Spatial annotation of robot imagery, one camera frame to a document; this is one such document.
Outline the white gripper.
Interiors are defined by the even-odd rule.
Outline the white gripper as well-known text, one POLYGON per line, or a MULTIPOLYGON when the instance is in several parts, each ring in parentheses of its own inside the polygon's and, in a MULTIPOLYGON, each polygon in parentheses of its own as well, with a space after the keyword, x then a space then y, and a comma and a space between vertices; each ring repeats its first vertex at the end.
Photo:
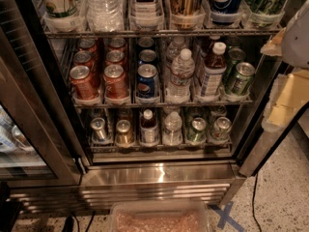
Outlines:
POLYGON ((293 66, 304 70, 287 75, 279 74, 274 80, 262 128, 277 132, 292 121, 300 108, 309 102, 309 0, 294 17, 260 50, 267 56, 279 56, 293 66))

